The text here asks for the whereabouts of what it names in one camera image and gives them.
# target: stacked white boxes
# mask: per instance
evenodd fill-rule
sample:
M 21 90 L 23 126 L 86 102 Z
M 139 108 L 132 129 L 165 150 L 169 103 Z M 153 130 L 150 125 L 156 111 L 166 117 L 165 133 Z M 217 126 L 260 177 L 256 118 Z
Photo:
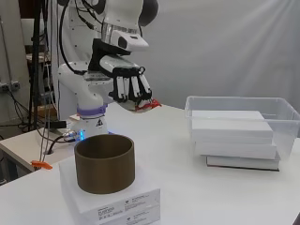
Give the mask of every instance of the stacked white boxes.
M 277 170 L 273 130 L 258 111 L 192 111 L 195 153 L 207 165 Z
M 79 188 L 74 157 L 60 162 L 59 170 L 63 196 L 76 225 L 159 224 L 160 189 L 141 167 L 136 167 L 131 186 L 106 195 L 90 194 Z

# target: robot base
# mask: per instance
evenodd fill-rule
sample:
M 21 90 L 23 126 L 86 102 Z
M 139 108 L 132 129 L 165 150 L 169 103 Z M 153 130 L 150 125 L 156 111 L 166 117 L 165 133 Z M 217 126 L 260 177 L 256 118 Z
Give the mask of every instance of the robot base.
M 100 134 L 108 134 L 104 114 L 96 117 L 81 117 L 71 130 L 78 134 L 79 141 Z

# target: white wall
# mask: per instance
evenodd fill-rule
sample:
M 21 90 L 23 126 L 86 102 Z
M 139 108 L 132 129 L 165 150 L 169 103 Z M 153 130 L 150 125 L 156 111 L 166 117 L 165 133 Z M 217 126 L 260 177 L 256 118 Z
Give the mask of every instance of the white wall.
M 144 29 L 149 51 L 130 58 L 146 67 L 164 104 L 183 108 L 190 95 L 282 97 L 300 110 L 299 10 L 297 0 L 160 0 Z M 75 98 L 61 89 L 62 114 L 75 113 Z
M 9 83 L 8 63 L 12 81 L 20 82 L 21 89 L 14 93 L 23 105 L 28 105 L 29 81 L 26 64 L 23 34 L 21 29 L 20 11 L 18 0 L 0 0 L 0 16 L 3 21 L 4 34 L 0 31 L 0 81 Z M 4 49 L 4 39 L 7 47 L 8 58 Z M 0 122 L 16 118 L 16 113 L 11 97 L 0 93 Z

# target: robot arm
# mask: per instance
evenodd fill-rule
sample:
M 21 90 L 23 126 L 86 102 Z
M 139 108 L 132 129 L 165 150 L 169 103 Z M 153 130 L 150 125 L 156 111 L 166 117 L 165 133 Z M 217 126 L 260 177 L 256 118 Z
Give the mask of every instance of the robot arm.
M 81 25 L 78 25 L 80 29 L 85 27 L 93 31 L 93 35 L 87 34 L 92 38 L 90 62 L 69 63 L 63 57 L 65 64 L 58 70 L 59 81 L 77 96 L 81 121 L 74 131 L 80 132 L 84 138 L 107 133 L 104 118 L 106 105 L 99 94 L 91 91 L 92 86 L 113 82 L 109 96 L 128 110 L 136 112 L 158 106 L 159 103 L 152 99 L 151 88 L 144 76 L 145 68 L 126 59 L 127 55 L 148 48 L 141 36 L 141 25 L 149 24 L 157 16 L 157 0 L 98 0 L 96 5 L 93 5 L 93 0 L 60 1 L 64 5 L 63 12 L 69 8 L 71 21 L 81 20 Z M 92 18 L 85 19 L 81 13 L 88 13 Z M 74 36 L 75 39 L 82 37 L 83 32 Z

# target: cardboard tube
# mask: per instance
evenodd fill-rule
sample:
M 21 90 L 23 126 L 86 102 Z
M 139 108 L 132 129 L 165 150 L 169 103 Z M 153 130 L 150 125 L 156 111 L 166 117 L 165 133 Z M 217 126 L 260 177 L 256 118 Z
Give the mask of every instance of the cardboard tube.
M 121 135 L 105 134 L 75 146 L 77 182 L 93 194 L 111 194 L 135 179 L 134 143 Z

